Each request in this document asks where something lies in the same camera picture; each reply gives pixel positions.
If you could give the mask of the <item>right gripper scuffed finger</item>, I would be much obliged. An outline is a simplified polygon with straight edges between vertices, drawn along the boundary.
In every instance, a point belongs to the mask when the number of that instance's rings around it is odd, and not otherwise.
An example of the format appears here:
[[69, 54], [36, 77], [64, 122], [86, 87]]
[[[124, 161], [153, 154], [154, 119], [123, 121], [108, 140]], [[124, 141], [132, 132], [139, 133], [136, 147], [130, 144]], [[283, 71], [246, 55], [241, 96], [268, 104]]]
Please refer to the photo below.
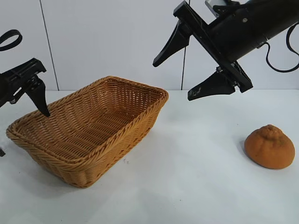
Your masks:
[[189, 101], [213, 95], [230, 95], [235, 92], [235, 87], [225, 76], [224, 72], [215, 72], [205, 81], [194, 86], [188, 91]]

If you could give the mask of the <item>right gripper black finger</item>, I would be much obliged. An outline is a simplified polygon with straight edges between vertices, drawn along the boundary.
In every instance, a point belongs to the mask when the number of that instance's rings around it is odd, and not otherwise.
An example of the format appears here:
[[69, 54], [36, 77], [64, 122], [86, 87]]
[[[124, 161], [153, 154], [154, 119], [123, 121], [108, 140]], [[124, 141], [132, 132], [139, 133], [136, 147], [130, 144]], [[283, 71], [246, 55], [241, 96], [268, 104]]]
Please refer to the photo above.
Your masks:
[[190, 29], [185, 23], [177, 22], [170, 38], [160, 53], [154, 58], [152, 65], [158, 67], [173, 54], [187, 47], [191, 34]]

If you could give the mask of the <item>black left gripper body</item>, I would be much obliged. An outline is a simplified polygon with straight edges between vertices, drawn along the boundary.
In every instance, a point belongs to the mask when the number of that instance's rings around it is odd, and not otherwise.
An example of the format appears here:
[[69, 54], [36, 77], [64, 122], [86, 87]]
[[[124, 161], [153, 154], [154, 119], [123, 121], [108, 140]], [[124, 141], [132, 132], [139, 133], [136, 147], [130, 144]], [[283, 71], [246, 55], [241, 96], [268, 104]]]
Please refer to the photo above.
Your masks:
[[32, 58], [0, 75], [0, 105], [9, 102], [16, 104], [29, 87], [29, 82], [33, 77], [38, 77], [39, 73], [45, 73], [46, 68], [43, 63]]

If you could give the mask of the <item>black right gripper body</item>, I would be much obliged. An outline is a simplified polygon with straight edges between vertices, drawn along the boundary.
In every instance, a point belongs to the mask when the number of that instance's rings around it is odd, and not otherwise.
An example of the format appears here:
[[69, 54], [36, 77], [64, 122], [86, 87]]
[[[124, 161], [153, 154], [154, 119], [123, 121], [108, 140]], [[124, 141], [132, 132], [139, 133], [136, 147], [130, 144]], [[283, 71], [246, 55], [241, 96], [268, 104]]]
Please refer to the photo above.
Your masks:
[[240, 92], [253, 87], [238, 59], [257, 48], [265, 39], [253, 28], [247, 9], [242, 5], [226, 6], [226, 13], [207, 24], [183, 1], [173, 12], [185, 23], [198, 43], [217, 62], [217, 72], [224, 72]]

